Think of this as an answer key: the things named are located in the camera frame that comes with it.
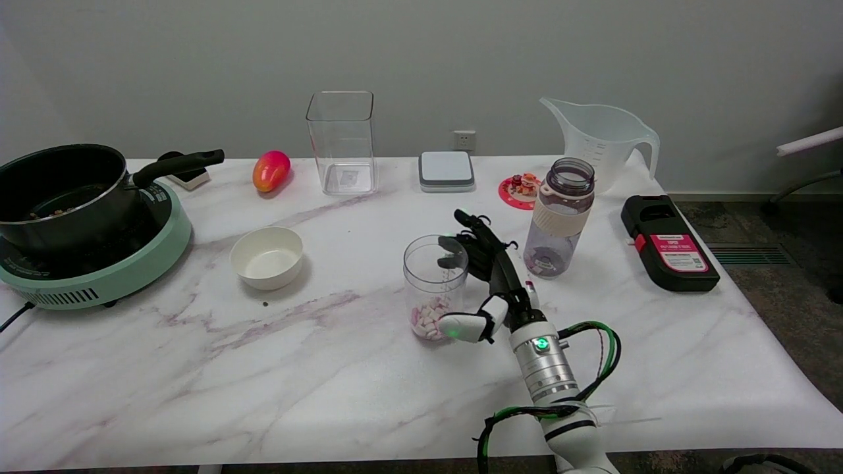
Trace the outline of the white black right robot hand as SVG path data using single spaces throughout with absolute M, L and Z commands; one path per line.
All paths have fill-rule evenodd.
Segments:
M 473 215 L 461 209 L 454 211 L 460 234 L 440 237 L 439 245 L 454 252 L 466 252 L 466 270 L 470 276 L 487 283 L 489 294 L 475 311 L 449 311 L 437 321 L 437 330 L 462 342 L 494 342 L 502 328 L 511 333 L 535 322 L 545 322 L 539 309 L 535 288 L 519 276 L 510 252 L 517 250 L 515 241 L 505 243 L 485 215 Z

